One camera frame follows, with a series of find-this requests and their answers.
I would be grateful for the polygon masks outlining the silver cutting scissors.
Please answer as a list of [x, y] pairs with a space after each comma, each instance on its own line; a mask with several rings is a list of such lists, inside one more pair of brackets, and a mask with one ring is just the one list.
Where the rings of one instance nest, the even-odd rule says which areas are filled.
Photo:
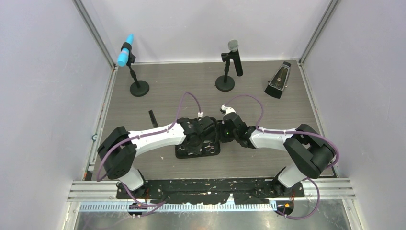
[[204, 150], [210, 154], [215, 153], [215, 143], [209, 142], [205, 147]]

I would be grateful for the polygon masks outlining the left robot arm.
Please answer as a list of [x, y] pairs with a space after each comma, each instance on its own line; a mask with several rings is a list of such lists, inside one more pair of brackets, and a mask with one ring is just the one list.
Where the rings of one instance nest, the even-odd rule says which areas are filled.
[[180, 118], [174, 124], [143, 131], [115, 128], [98, 147], [100, 168], [110, 180], [124, 183], [135, 198], [142, 198], [147, 186], [141, 172], [133, 166], [143, 153], [166, 146], [175, 147], [178, 159], [216, 155], [220, 152], [219, 127], [215, 118]]

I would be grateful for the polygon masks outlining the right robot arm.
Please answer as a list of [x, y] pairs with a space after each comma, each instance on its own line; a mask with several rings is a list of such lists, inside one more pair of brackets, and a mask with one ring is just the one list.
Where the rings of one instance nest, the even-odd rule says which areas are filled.
[[222, 141], [236, 141], [250, 149], [286, 151], [293, 161], [272, 180], [271, 187], [278, 196], [287, 196], [293, 186], [303, 179], [317, 179], [336, 157], [335, 148], [309, 125], [296, 129], [276, 130], [247, 126], [235, 112], [225, 114], [222, 122]]

